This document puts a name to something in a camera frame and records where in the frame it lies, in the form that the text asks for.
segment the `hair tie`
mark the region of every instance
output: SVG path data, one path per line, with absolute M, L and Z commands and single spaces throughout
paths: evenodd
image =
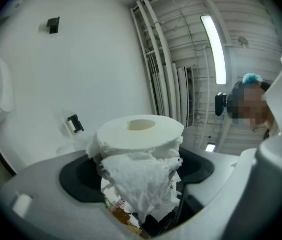
M 254 83 L 256 81 L 262 82 L 262 78 L 258 74 L 247 73 L 244 75 L 242 83 Z

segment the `wall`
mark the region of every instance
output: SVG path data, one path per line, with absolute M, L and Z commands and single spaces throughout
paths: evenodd
M 175 1 L 187 20 L 195 48 L 200 50 L 196 53 L 197 61 L 194 57 L 187 27 L 173 2 L 171 0 L 153 0 L 151 4 L 161 22 L 173 62 L 176 63 L 177 67 L 188 66 L 194 68 L 195 114 L 198 112 L 200 118 L 198 119 L 197 128 L 188 127 L 184 130 L 183 141 L 187 145 L 197 147 L 203 132 L 207 105 L 207 67 L 202 48 L 204 45 L 209 45 L 200 16 L 210 15 L 211 11 L 204 0 Z M 226 63 L 231 64 L 232 70 L 235 71 L 237 81 L 242 80 L 246 73 L 256 73 L 261 75 L 264 80 L 270 83 L 273 82 L 281 70 L 280 55 L 282 53 L 282 45 L 277 32 L 277 25 L 273 23 L 273 19 L 264 6 L 263 0 L 212 1 L 225 21 L 231 43 L 238 45 L 237 39 L 239 36 L 245 37 L 249 42 L 248 49 L 242 47 L 231 48 L 234 51 L 234 59 L 229 61 L 228 58 L 228 61 L 226 61 Z M 143 30 L 145 30 L 146 26 L 140 13 L 136 12 L 136 16 Z M 147 46 L 152 49 L 152 43 L 147 32 L 144 32 L 144 35 L 147 40 Z M 218 92 L 228 93 L 232 89 L 231 79 L 228 79 L 226 86 L 216 85 L 214 63 L 209 48 L 207 53 L 210 74 L 210 106 L 202 148 L 208 142 L 216 142 L 218 140 L 223 124 L 225 113 L 222 116 L 215 117 L 214 96 Z M 262 127 L 252 131 L 246 125 L 232 125 L 221 153 L 239 155 L 245 149 L 257 147 L 262 141 L 265 130 Z
M 59 33 L 49 34 L 55 17 Z M 113 0 L 24 0 L 0 21 L 0 57 L 14 92 L 0 150 L 16 171 L 72 141 L 63 126 L 71 114 L 84 141 L 111 119 L 152 113 L 129 8 Z

